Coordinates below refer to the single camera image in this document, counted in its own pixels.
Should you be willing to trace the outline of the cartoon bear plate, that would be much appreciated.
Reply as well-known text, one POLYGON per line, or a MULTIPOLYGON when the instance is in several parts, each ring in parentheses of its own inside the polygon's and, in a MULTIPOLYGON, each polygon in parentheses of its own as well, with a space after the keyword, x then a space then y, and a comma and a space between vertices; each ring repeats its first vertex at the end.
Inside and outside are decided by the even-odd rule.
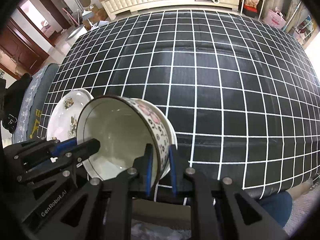
POLYGON ((76 137, 76 129, 81 111, 93 96, 85 89, 78 88, 67 93, 57 103, 47 127, 47 140, 65 140, 76 137))

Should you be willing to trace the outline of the green patterned bowl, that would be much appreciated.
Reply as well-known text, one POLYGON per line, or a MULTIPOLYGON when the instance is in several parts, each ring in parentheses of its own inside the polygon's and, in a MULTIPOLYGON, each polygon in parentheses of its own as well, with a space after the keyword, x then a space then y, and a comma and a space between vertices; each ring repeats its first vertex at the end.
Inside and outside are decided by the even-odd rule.
POLYGON ((138 98, 101 96, 82 109, 76 129, 77 143, 100 142, 99 151, 84 160, 92 178, 108 180, 133 166, 152 145, 151 185, 169 170, 169 146, 177 145, 173 125, 153 103, 138 98))

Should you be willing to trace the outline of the grey sofa cushion cover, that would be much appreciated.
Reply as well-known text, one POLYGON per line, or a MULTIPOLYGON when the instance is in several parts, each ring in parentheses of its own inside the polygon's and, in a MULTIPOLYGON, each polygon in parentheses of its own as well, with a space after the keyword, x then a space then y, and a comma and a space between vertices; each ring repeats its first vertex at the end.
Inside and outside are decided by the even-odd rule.
POLYGON ((37 137, 44 102, 59 67, 58 64, 51 63, 32 76, 32 81, 24 93, 12 143, 37 137))

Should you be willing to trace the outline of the brown wooden door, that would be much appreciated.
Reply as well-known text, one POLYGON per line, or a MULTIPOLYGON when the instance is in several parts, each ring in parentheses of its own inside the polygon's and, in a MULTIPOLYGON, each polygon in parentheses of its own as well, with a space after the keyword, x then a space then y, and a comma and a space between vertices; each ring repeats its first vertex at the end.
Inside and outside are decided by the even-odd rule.
POLYGON ((12 18, 1 30, 1 50, 29 74, 35 74, 49 56, 12 18))

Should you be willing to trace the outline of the black white grid tablecloth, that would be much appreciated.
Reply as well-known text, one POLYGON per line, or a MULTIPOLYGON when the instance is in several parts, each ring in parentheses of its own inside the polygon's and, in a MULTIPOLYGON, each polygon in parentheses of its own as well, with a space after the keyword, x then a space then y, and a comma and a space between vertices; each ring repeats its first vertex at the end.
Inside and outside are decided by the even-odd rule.
POLYGON ((169 10, 89 31, 52 81, 39 136, 75 88, 153 103, 190 166, 255 198, 319 174, 319 79, 294 37, 260 21, 169 10))

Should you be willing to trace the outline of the white mop bucket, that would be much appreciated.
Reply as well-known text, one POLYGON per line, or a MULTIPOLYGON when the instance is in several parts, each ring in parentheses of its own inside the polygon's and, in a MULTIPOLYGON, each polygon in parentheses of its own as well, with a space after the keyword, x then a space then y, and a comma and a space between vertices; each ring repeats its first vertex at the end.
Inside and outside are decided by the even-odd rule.
POLYGON ((75 28, 69 36, 66 38, 67 41, 69 40, 77 40, 81 35, 84 35, 87 33, 87 29, 84 25, 80 25, 77 28, 75 28))

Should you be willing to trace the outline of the pink gift bag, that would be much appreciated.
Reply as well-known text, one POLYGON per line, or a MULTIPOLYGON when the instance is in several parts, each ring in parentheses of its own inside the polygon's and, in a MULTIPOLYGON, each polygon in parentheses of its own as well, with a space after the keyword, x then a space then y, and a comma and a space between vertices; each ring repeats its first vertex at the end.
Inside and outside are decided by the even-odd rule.
POLYGON ((277 29, 282 29, 286 24, 281 12, 271 9, 268 10, 266 16, 263 18, 263 22, 277 29))

